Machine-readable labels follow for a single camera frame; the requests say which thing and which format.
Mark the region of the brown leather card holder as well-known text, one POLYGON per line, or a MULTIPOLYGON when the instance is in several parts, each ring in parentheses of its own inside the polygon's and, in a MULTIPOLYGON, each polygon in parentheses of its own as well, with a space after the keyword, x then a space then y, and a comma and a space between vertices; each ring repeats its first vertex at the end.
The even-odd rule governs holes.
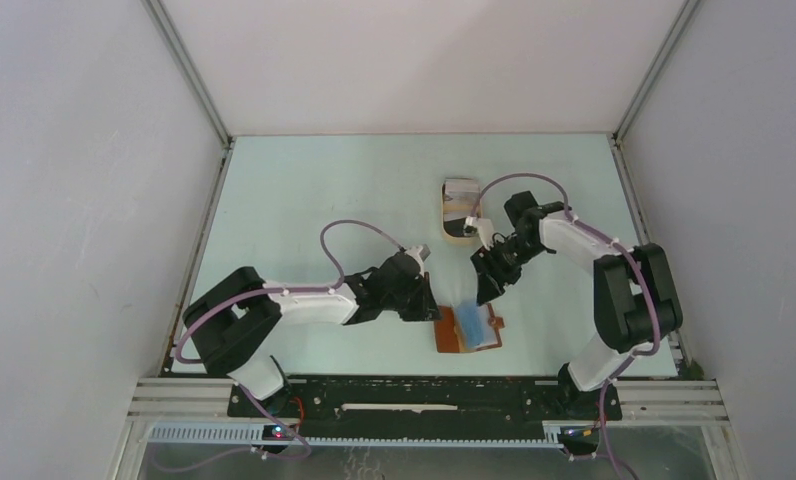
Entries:
POLYGON ((458 307, 439 306, 442 318, 434 322, 436 351, 441 354, 469 354, 501 348, 505 327, 491 303, 478 306, 472 301, 458 307))

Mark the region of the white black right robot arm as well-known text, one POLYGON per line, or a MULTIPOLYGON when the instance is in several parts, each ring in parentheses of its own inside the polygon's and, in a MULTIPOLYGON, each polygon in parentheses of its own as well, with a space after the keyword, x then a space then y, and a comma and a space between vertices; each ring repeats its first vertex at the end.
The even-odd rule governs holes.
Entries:
POLYGON ((660 343, 683 324, 683 313, 665 250, 647 243, 627 247, 580 221, 562 201, 540 204, 532 193, 506 201, 513 228, 500 235, 492 222, 471 213, 463 231, 481 241, 471 262, 477 275, 476 301, 501 297, 542 253, 563 255, 593 280, 593 323, 587 346, 559 373, 559 411, 580 418, 596 403, 595 390, 618 377, 636 358, 657 353, 660 343))

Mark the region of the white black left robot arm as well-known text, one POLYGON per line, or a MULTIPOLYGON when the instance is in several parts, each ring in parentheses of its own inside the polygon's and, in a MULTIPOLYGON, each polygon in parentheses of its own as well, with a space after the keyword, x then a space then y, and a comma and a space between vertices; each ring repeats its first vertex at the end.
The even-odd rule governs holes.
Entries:
POLYGON ((258 350, 276 327, 352 326, 384 312, 408 323, 441 320, 422 259, 400 251, 336 286, 283 285, 241 267, 187 308, 183 337, 208 374, 233 379, 257 409, 273 417, 288 408, 290 385, 276 358, 258 350))

